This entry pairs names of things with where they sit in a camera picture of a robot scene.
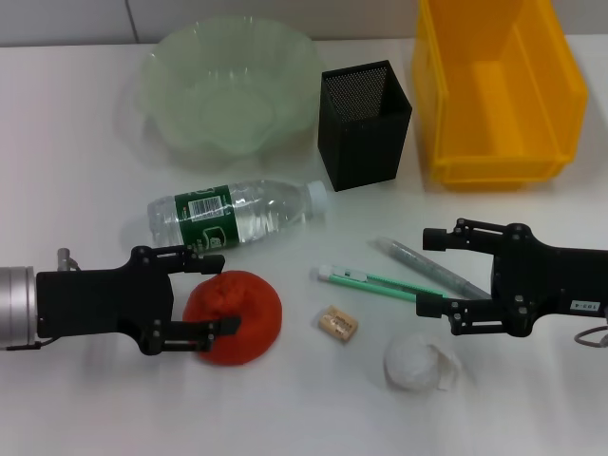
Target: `wall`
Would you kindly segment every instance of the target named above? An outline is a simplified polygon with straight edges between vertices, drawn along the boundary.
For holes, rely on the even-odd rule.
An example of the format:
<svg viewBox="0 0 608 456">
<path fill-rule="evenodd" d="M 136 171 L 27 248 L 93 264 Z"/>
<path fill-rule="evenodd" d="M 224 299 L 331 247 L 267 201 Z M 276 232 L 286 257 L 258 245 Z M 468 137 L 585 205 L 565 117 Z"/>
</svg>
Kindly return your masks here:
<svg viewBox="0 0 608 456">
<path fill-rule="evenodd" d="M 141 42 L 152 43 L 172 30 L 217 14 L 275 18 L 316 39 L 410 37 L 415 33 L 417 3 L 417 0 L 0 0 L 0 46 L 134 43 L 138 37 Z M 553 3 L 567 34 L 608 33 L 608 1 L 553 0 Z"/>
</svg>

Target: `barcode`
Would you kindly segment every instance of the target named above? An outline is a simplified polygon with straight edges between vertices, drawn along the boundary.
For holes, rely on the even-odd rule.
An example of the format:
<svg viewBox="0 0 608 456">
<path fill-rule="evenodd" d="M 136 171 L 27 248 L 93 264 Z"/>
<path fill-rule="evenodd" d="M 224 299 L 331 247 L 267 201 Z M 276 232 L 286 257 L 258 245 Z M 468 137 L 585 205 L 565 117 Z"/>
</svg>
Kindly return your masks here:
<svg viewBox="0 0 608 456">
<path fill-rule="evenodd" d="M 222 217 L 224 215 L 221 197 L 190 201 L 188 202 L 188 208 L 190 209 L 190 219 L 192 221 L 214 219 L 215 217 Z"/>
</svg>

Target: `green bottle label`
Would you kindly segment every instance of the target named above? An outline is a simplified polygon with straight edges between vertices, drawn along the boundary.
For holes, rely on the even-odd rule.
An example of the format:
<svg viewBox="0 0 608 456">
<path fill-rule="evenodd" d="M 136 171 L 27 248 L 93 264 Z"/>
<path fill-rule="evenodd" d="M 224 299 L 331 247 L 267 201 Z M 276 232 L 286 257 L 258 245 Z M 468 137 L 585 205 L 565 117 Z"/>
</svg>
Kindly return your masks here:
<svg viewBox="0 0 608 456">
<path fill-rule="evenodd" d="M 183 243 L 199 254 L 238 244 L 237 219 L 227 185 L 175 197 Z"/>
</svg>

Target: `mesh pattern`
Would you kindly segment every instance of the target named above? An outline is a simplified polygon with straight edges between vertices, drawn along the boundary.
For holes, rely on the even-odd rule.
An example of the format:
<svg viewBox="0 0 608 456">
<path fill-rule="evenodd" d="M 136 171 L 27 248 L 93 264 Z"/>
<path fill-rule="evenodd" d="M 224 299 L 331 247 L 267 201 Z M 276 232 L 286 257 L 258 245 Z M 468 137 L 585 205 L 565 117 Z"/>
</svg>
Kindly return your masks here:
<svg viewBox="0 0 608 456">
<path fill-rule="evenodd" d="M 342 122 L 378 117 L 387 80 L 385 66 L 342 74 L 325 82 Z"/>
</svg>

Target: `red ball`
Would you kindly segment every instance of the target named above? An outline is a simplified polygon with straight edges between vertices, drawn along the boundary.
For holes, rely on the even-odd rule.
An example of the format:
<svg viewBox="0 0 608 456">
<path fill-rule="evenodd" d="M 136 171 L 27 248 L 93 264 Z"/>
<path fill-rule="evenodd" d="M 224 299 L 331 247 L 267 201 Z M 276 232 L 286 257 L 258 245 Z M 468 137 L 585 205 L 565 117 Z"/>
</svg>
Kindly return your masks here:
<svg viewBox="0 0 608 456">
<path fill-rule="evenodd" d="M 273 287 L 257 275 L 228 271 L 202 282 L 190 294 L 183 321 L 240 316 L 235 335 L 218 337 L 211 351 L 199 356 L 223 366 L 238 366 L 261 356 L 281 331 L 283 310 Z"/>
</svg>

